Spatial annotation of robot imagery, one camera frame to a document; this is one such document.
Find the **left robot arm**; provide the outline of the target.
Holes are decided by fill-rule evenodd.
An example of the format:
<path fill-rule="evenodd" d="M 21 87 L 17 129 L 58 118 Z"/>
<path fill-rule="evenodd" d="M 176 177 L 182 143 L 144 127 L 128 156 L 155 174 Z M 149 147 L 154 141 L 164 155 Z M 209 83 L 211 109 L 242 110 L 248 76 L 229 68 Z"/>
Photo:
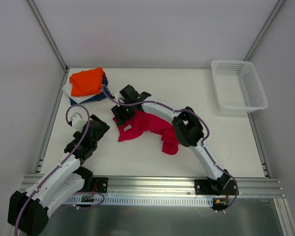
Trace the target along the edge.
<path fill-rule="evenodd" d="M 84 120 L 79 114 L 73 115 L 69 125 L 76 130 L 74 139 L 57 163 L 27 190 L 15 191 L 10 197 L 7 221 L 15 233 L 40 235 L 52 214 L 71 195 L 95 190 L 92 171 L 82 165 L 110 127 L 95 115 Z"/>

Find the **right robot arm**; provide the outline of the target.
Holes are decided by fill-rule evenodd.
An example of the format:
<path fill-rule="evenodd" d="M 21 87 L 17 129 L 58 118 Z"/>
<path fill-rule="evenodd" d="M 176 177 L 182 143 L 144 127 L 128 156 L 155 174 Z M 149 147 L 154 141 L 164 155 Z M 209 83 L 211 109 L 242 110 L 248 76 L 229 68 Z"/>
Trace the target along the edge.
<path fill-rule="evenodd" d="M 177 154 L 179 146 L 190 148 L 207 174 L 205 180 L 195 182 L 196 194 L 236 195 L 236 182 L 213 158 L 205 144 L 209 129 L 192 108 L 176 110 L 153 100 L 145 91 L 138 93 L 131 85 L 108 95 L 108 98 L 115 103 L 111 111 L 120 142 L 152 132 L 160 135 L 162 151 L 166 154 Z"/>

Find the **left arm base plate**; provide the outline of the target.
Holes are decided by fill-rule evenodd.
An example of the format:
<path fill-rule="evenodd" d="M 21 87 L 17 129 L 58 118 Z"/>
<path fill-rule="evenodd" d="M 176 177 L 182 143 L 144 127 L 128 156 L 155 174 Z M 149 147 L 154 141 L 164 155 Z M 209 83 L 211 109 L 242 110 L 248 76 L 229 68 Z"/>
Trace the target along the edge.
<path fill-rule="evenodd" d="M 107 177 L 89 177 L 85 180 L 84 186 L 81 189 L 82 192 L 98 192 L 107 193 L 108 189 Z"/>

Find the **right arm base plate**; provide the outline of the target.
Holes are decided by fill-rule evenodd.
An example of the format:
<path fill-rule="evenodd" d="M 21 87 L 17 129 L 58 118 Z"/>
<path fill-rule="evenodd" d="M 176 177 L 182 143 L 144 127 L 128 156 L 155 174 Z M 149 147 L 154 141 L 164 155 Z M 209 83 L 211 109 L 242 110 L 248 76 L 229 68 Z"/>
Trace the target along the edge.
<path fill-rule="evenodd" d="M 232 179 L 225 183 L 209 178 L 196 179 L 194 180 L 194 188 L 196 195 L 235 196 L 237 193 L 237 186 Z"/>

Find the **crimson red t-shirt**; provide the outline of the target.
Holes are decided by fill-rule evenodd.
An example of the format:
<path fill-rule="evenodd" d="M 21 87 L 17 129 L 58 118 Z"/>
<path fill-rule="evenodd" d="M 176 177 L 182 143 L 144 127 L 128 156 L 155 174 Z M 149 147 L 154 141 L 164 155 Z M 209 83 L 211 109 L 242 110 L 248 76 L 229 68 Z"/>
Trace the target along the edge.
<path fill-rule="evenodd" d="M 134 140 L 145 132 L 151 132 L 161 136 L 163 153 L 175 155 L 179 150 L 179 141 L 176 138 L 173 125 L 156 115 L 136 111 L 133 118 L 124 125 L 117 124 L 117 128 L 119 142 Z"/>

